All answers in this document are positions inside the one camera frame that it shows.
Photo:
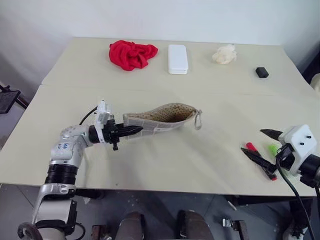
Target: white box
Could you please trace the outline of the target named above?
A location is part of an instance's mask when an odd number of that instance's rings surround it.
[[[170,74],[187,74],[188,57],[185,45],[169,45],[168,68]]]

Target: small black box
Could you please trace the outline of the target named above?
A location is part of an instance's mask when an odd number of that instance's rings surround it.
[[[258,74],[259,78],[265,79],[269,76],[269,73],[264,67],[257,67],[255,70],[256,74]]]

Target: black cable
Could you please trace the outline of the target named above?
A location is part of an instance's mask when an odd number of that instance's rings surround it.
[[[319,219],[320,219],[320,190],[319,190],[319,186],[315,187],[315,192],[316,192],[316,200],[317,200],[317,204],[318,204],[318,214],[319,214]]]
[[[302,202],[301,197],[299,196],[299,193],[296,190],[296,188],[292,185],[292,183],[289,181],[287,176],[282,171],[281,166],[280,166],[280,160],[281,159],[279,157],[276,158],[276,161],[275,161],[276,168],[278,169],[278,171],[279,171],[280,175],[282,176],[282,178],[285,180],[285,182],[289,185],[291,190],[294,192],[296,200],[298,201],[298,203],[300,204],[301,208],[303,209],[304,217],[305,217],[306,222],[307,222],[307,226],[308,226],[308,229],[309,229],[309,232],[310,232],[310,235],[311,235],[311,239],[312,240],[316,240],[314,231],[312,230],[312,227],[311,227],[311,224],[310,224],[310,219],[309,219],[308,213],[307,213],[306,208],[304,206],[304,203]]]
[[[90,112],[88,112],[88,113],[84,116],[84,118],[82,118],[82,120],[81,120],[81,122],[79,123],[79,125],[82,125],[82,124],[84,123],[84,121],[87,119],[87,117],[89,117],[90,114],[92,114],[95,110],[97,110],[97,107],[98,107],[98,106],[96,106],[94,109],[92,109]]]
[[[76,222],[75,225],[79,226],[82,229],[82,235],[75,240],[81,240],[84,238],[86,234],[86,228],[81,223],[78,223],[78,222]]]

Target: white table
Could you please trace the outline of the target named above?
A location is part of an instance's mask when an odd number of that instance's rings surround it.
[[[280,47],[237,45],[238,60],[217,65],[210,62],[217,44],[185,42],[190,72],[170,75],[166,71],[168,42],[148,41],[159,47],[158,56],[145,69],[125,72],[105,58],[113,41],[76,38],[71,42],[0,152],[0,182],[41,185],[60,131],[77,125],[101,99],[112,104],[118,123],[124,113],[180,102],[203,110],[201,130],[194,130],[189,122],[171,132],[124,139],[119,151],[109,144],[96,144],[85,151],[76,185],[293,195],[280,177],[270,181],[240,150],[246,142],[253,142],[271,161],[266,147],[276,141],[259,132],[263,128],[284,130],[308,124],[320,140],[320,99]],[[82,57],[77,49],[83,49]],[[257,78],[256,66],[266,67],[270,76]],[[93,118],[86,123],[92,124]],[[296,187],[302,196],[314,195],[302,183],[297,182]]]

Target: red cloth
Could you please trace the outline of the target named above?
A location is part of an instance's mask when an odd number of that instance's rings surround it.
[[[143,45],[119,40],[110,44],[109,58],[123,70],[132,71],[147,66],[147,60],[153,58],[157,52],[158,48],[151,44]]]

